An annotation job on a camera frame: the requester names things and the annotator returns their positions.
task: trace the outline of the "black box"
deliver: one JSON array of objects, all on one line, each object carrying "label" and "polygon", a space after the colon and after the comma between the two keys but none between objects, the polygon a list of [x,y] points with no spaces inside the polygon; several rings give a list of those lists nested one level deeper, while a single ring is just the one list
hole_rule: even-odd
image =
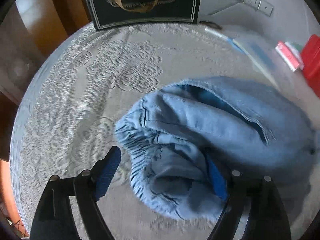
[{"label": "black box", "polygon": [[[125,9],[151,6],[155,0],[121,0]],[[115,0],[86,0],[96,30],[147,22],[182,22],[196,24],[200,0],[158,0],[151,11],[129,12]]]}]

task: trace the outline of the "metal screw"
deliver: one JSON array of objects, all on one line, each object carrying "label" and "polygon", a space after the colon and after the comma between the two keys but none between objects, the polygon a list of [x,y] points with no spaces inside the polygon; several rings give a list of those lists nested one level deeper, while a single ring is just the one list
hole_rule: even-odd
[{"label": "metal screw", "polygon": [[271,181],[271,177],[270,177],[270,176],[264,176],[264,180],[265,180],[266,182],[270,182],[270,181]]},{"label": "metal screw", "polygon": [[58,175],[52,175],[50,177],[50,181],[56,181],[58,178],[59,178]]},{"label": "metal screw", "polygon": [[84,176],[84,177],[86,177],[86,176],[89,176],[90,173],[91,173],[91,172],[90,172],[89,170],[84,170],[84,171],[81,172],[81,175]]},{"label": "metal screw", "polygon": [[229,213],[230,211],[232,210],[232,207],[230,207],[230,206],[227,206],[227,208],[226,208],[226,213]]},{"label": "metal screw", "polygon": [[232,171],[232,175],[235,177],[239,177],[241,175],[240,171],[234,170]]}]

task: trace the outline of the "red package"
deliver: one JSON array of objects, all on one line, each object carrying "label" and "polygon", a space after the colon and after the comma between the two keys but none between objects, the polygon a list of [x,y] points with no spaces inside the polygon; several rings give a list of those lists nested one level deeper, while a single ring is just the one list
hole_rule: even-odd
[{"label": "red package", "polygon": [[320,98],[320,38],[312,35],[301,52],[303,75],[308,85]]}]

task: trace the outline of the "white lace tablecloth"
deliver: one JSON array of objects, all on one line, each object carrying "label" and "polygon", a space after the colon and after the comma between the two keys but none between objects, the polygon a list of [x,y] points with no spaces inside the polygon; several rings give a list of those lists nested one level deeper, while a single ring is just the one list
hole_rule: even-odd
[{"label": "white lace tablecloth", "polygon": [[[72,177],[92,168],[117,145],[117,120],[145,93],[211,75],[269,84],[247,56],[204,29],[148,24],[96,32],[89,24],[48,58],[19,107],[11,142],[12,186],[28,231],[49,177]],[[139,202],[128,182],[130,166],[123,151],[110,188],[98,201],[116,239],[208,237],[214,221],[172,220]],[[79,235],[87,239],[74,198],[71,203]]]}]

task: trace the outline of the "light blue cloth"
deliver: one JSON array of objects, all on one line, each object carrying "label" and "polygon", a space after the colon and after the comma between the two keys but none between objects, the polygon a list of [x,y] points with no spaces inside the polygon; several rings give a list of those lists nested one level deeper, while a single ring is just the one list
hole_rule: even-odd
[{"label": "light blue cloth", "polygon": [[252,178],[271,176],[290,220],[308,193],[315,132],[299,107],[260,83],[184,80],[136,102],[115,134],[131,156],[135,195],[168,217],[219,217],[225,203],[204,154]]}]

